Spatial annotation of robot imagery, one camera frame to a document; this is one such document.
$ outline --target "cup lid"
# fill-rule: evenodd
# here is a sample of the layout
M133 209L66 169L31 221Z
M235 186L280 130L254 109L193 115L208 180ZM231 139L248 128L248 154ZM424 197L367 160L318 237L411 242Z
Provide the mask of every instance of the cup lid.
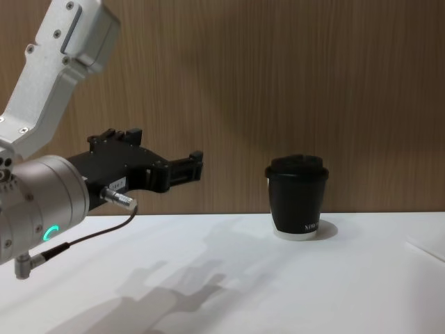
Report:
M266 169L268 179L293 178L298 180L326 180L329 171L323 167L323 159L313 155L294 154L272 160Z

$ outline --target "black paper cup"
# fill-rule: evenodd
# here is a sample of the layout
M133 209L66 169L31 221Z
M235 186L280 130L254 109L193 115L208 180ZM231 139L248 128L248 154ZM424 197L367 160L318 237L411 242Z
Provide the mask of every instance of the black paper cup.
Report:
M275 234L288 240L315 237L329 171L320 157L291 155L266 169Z

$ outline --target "black cable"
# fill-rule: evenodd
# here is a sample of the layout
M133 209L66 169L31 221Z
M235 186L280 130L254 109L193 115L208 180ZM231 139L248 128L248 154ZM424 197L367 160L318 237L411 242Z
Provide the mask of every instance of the black cable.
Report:
M65 242L63 244L60 244L56 247L53 247L45 252L41 252L41 255L44 257L45 261L48 261L49 259L59 255L60 253L66 251L70 246L73 246L75 244L78 244L79 242L94 238L94 237L98 237L99 235L105 234L105 233L109 233L112 231L116 231L120 228L123 228L124 226L130 224L130 222L134 219L134 217L138 214L138 206L136 205L136 207L134 208L133 212L131 213L131 216L124 222L121 223L117 226L114 226L113 228L108 228L106 230L102 230L96 233L92 233L89 235L86 235L82 238L76 239L74 241L71 242Z

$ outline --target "wood grain panel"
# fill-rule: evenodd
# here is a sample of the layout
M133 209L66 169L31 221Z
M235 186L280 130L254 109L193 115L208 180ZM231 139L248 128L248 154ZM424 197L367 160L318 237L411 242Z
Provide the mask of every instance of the wood grain panel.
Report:
M49 1L0 4L5 106ZM138 193L144 213L265 212L264 168L296 152L330 169L325 211L445 209L442 0L107 4L116 52L39 154L82 152L109 127L142 127L170 159L204 150L202 181Z

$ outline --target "white table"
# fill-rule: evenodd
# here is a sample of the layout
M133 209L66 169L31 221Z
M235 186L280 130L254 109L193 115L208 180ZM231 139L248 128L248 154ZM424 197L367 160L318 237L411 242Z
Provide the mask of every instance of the white table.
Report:
M406 242L445 214L322 218L318 240L285 241L265 214L139 216L28 280L9 262L0 333L445 333L445 264ZM87 218L32 253L121 220Z

